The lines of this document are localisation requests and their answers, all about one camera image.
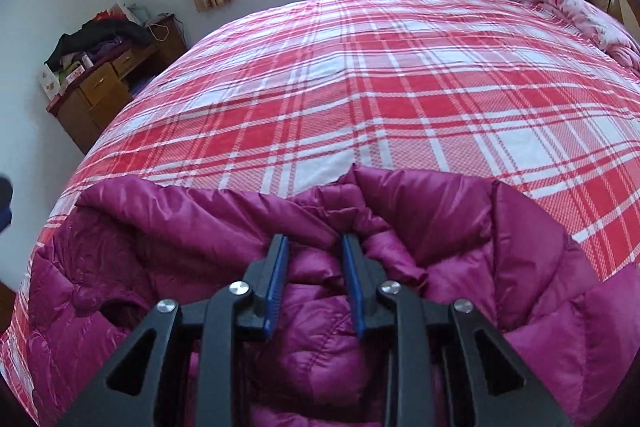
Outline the magenta quilted down jacket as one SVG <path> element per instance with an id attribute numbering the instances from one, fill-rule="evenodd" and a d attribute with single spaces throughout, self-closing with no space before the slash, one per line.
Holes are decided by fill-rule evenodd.
<path id="1" fill-rule="evenodd" d="M 500 181 L 356 166 L 279 198 L 122 176 L 87 188 L 32 259 L 26 358 L 40 424 L 60 419 L 157 301 L 212 297 L 282 234 L 278 327 L 247 351 L 250 421 L 375 425 L 384 355 L 352 328 L 346 233 L 421 297 L 471 300 L 577 426 L 604 409 L 638 352 L 638 269 L 600 281 L 562 225 Z"/>

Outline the pile of dark clothes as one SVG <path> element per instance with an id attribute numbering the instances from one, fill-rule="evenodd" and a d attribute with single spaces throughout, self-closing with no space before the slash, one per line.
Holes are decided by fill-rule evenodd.
<path id="1" fill-rule="evenodd" d="M 128 18 L 102 18 L 102 20 L 89 20 L 73 34 L 63 34 L 58 39 L 58 44 L 46 61 L 46 65 L 52 72 L 61 69 L 61 61 L 65 55 L 87 52 L 101 43 L 121 38 L 139 46 L 148 46 L 152 43 L 151 33 L 128 20 Z"/>

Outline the wooden desk cabinet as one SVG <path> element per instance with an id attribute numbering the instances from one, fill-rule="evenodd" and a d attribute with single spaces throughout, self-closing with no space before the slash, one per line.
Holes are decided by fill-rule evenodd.
<path id="1" fill-rule="evenodd" d="M 47 107 L 82 153 L 146 85 L 186 53 L 183 24 L 174 14 L 152 20 L 152 42 L 125 42 L 73 80 Z"/>

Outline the white gift box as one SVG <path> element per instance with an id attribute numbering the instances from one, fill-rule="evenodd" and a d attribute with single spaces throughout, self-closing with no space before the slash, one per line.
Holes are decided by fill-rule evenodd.
<path id="1" fill-rule="evenodd" d="M 49 101 L 53 101 L 61 92 L 61 83 L 48 65 L 43 65 L 37 75 L 40 86 Z"/>

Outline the red plaid bed sheet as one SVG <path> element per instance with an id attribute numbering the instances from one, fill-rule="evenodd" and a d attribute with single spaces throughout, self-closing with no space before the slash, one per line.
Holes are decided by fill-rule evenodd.
<path id="1" fill-rule="evenodd" d="M 306 0 L 222 26 L 99 135 L 40 236 L 116 176 L 290 196 L 356 164 L 509 183 L 601 279 L 639 259 L 637 72 L 506 0 Z"/>

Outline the pink floral quilt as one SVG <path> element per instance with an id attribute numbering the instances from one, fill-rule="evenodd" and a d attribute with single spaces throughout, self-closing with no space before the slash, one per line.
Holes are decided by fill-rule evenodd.
<path id="1" fill-rule="evenodd" d="M 639 45 L 611 15 L 585 0 L 527 0 L 573 24 L 600 51 L 639 76 Z"/>

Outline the wooden headboard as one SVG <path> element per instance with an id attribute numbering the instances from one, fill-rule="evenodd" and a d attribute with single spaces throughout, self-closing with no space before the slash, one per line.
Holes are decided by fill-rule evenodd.
<path id="1" fill-rule="evenodd" d="M 631 0 L 610 0 L 608 14 L 616 18 L 631 34 L 638 34 L 639 22 Z"/>

